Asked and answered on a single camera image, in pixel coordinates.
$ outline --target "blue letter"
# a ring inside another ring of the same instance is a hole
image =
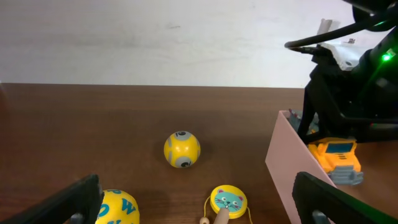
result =
[[[115,194],[121,194],[122,193],[120,190],[107,190],[107,192],[113,192]]]
[[[121,222],[122,220],[116,220],[116,224],[120,224],[120,222]],[[113,224],[114,223],[114,221],[109,221],[108,222],[108,224]]]
[[[98,217],[103,217],[109,211],[109,205],[107,205],[107,204],[102,204],[101,208],[99,210],[101,211],[102,208],[104,208],[104,210],[98,214]]]
[[[132,206],[132,203],[123,198],[123,205],[122,205],[122,211],[125,211],[127,209],[127,214],[132,213],[133,211],[136,210],[134,206]]]

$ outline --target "wooden bead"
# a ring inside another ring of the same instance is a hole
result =
[[[210,224],[210,221],[206,217],[201,217],[200,221],[199,221],[199,224]]]

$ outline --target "gray circle on ball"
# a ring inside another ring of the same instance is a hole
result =
[[[190,158],[188,158],[187,156],[182,156],[179,157],[176,161],[175,161],[175,166],[179,167],[179,168],[184,168],[184,167],[189,167],[192,165],[192,161]]]
[[[191,133],[189,133],[188,131],[177,131],[176,133],[174,133],[174,136],[177,140],[180,141],[186,141],[191,137]]]

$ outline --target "yellow toy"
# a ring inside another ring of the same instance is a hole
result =
[[[229,219],[241,217],[246,210],[249,212],[249,220],[252,223],[248,199],[245,194],[239,188],[232,185],[221,185],[216,187],[206,199],[205,212],[203,218],[200,219],[200,224],[210,223],[206,217],[206,204],[209,199],[211,208],[217,213],[214,224],[227,224]]]
[[[164,156],[171,166],[176,168],[189,167],[200,156],[199,141],[188,131],[177,131],[165,142]]]
[[[356,185],[363,181],[356,145],[355,140],[325,138],[309,144],[308,149],[335,184]]]
[[[104,190],[104,199],[95,224],[139,224],[136,200],[122,190]]]

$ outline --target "yellow toy ball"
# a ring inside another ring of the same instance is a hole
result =
[[[165,142],[164,156],[171,166],[176,168],[189,167],[200,156],[199,141],[188,131],[177,131]]]
[[[139,224],[136,200],[122,190],[104,190],[104,199],[95,224]]]

